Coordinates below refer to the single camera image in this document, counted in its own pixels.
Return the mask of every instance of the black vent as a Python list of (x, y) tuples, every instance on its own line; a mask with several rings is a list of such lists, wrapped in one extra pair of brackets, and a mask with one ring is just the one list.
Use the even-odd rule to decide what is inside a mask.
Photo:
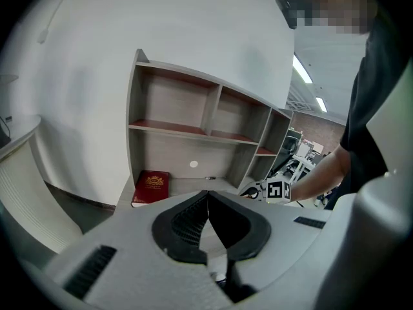
[(201, 233), (208, 219), (207, 201), (203, 198), (177, 214), (172, 220), (172, 230), (179, 238), (199, 247)]
[(297, 217), (294, 220), (296, 223), (300, 223), (303, 225), (315, 227), (317, 229), (322, 229), (325, 225), (325, 222), (322, 222), (321, 220), (312, 220), (311, 218), (305, 218), (305, 217)]
[(96, 249), (65, 285), (65, 290), (83, 299), (116, 253), (116, 249), (102, 245)]

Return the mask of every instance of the gold emblem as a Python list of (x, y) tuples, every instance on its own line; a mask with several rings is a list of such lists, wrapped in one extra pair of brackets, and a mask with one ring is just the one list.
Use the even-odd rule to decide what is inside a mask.
[(145, 184), (162, 186), (163, 185), (163, 179), (158, 177), (158, 176), (148, 177), (148, 179), (145, 180)]

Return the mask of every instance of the person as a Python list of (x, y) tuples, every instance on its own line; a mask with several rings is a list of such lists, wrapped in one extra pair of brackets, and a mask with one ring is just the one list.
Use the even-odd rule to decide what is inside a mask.
[(365, 57), (354, 80), (347, 124), (340, 144), (292, 188), (292, 201), (314, 198), (338, 189), (326, 209), (338, 198), (354, 193), (382, 176), (387, 167), (366, 124), (387, 99), (407, 64), (401, 40), (384, 10), (374, 0), (287, 0), (308, 20), (326, 19), (345, 31), (369, 32)]

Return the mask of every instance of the bookshelf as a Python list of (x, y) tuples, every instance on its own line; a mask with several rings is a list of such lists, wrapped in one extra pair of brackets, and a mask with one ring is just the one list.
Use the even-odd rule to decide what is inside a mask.
[(222, 79), (149, 61), (138, 50), (126, 104), (133, 183), (142, 170), (168, 171), (171, 196), (237, 194), (249, 178), (267, 176), (291, 117)]

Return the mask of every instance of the ceiling light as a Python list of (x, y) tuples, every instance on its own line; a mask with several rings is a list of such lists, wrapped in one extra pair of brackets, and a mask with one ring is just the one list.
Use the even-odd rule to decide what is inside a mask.
[(316, 98), (316, 100), (317, 100), (317, 102), (318, 102), (321, 110), (322, 110), (323, 112), (327, 112), (327, 109), (326, 109), (326, 107), (325, 107), (325, 104), (324, 104), (323, 99), (321, 99), (321, 98)]
[(297, 72), (299, 73), (301, 78), (303, 78), (303, 81), (306, 84), (312, 84), (312, 80), (311, 80), (310, 76), (308, 75), (307, 71), (304, 69), (303, 65), (298, 60), (298, 58), (296, 57), (295, 54), (294, 54), (294, 58), (292, 60), (292, 66), (294, 67), (294, 69), (297, 70)]

